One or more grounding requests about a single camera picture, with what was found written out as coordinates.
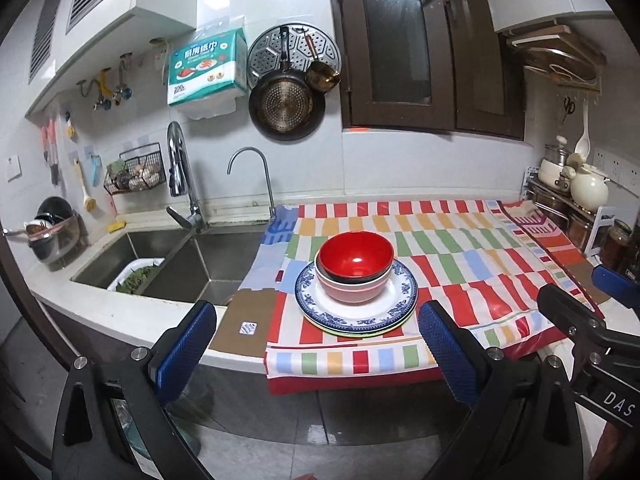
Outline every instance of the striped tablecloth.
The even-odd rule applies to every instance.
[[[556,283],[595,305],[563,269],[582,255],[530,202],[437,200],[300,206],[279,273],[265,364],[273,393],[415,382],[439,377],[414,314],[401,327],[343,338],[306,320],[294,296],[300,271],[328,237],[370,230],[393,244],[414,274],[420,306],[438,300],[484,346],[520,356],[562,338],[537,310]]]

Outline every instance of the yellow sponge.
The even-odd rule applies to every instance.
[[[114,222],[113,224],[107,225],[107,231],[113,233],[114,231],[124,229],[126,225],[127,223],[124,220],[120,220],[118,222]]]

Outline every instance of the white ladle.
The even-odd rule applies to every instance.
[[[584,131],[580,140],[575,143],[574,152],[580,153],[584,158],[589,156],[591,151],[591,142],[589,141],[589,98],[584,100],[582,106],[582,122],[584,123]]]

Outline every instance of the wire basket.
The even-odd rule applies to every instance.
[[[126,157],[127,154],[133,152],[140,154],[129,158]],[[124,166],[115,171],[111,168],[113,164],[110,164],[107,174],[104,176],[104,189],[111,196],[134,191],[146,191],[166,182],[159,142],[152,142],[126,150],[120,153],[120,159],[124,161]]]

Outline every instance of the stack of plates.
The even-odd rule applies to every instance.
[[[296,299],[305,317],[321,330],[343,337],[373,337],[402,325],[414,310],[418,285],[403,264],[394,260],[383,291],[373,300],[346,304],[322,287],[312,262],[296,280]]]

